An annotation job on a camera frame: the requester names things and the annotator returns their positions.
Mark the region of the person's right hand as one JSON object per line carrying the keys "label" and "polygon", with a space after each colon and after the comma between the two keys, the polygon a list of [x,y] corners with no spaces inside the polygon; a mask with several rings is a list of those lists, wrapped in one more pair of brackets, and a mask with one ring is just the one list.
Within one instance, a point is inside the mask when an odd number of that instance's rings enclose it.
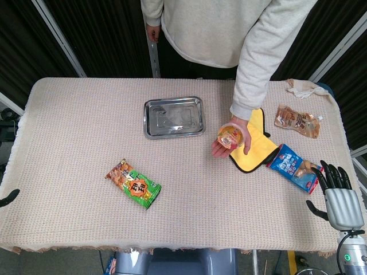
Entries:
{"label": "person's right hand", "polygon": [[146,31],[147,31],[148,38],[151,42],[157,43],[159,41],[159,34],[161,32],[160,26],[151,26],[147,24]]}

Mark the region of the person's left hand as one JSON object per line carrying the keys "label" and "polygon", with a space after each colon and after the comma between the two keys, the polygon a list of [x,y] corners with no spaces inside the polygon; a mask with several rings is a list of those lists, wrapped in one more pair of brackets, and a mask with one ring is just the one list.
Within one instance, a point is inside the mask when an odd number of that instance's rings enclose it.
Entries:
{"label": "person's left hand", "polygon": [[[241,118],[238,118],[236,116],[233,116],[230,121],[230,123],[233,123],[235,125],[237,125],[238,127],[241,127],[243,129],[243,142],[244,142],[244,150],[243,153],[245,155],[248,154],[249,150],[251,149],[251,135],[248,131],[247,125],[248,125],[248,120],[243,120]],[[226,158],[228,157],[231,152],[234,149],[227,149],[225,147],[223,147],[217,140],[215,140],[212,143],[212,155],[215,158]]]}

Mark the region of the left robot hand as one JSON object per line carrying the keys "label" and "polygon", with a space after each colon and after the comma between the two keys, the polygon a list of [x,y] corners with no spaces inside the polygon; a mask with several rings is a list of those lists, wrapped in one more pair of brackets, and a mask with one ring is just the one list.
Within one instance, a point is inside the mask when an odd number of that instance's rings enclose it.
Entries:
{"label": "left robot hand", "polygon": [[5,207],[9,205],[10,203],[12,203],[12,201],[14,201],[16,197],[18,196],[19,192],[20,192],[19,189],[14,189],[12,192],[9,193],[9,195],[6,198],[1,199],[0,207]]}

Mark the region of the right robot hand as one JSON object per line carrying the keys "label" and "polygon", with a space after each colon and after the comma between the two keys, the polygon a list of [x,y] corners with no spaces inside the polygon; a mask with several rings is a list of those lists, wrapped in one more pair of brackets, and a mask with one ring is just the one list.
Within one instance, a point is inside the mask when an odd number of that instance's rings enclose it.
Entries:
{"label": "right robot hand", "polygon": [[347,172],[342,167],[335,167],[320,161],[324,172],[313,168],[324,195],[326,211],[317,209],[312,201],[307,200],[309,210],[326,221],[338,231],[361,230],[365,224],[359,198],[352,189]]}

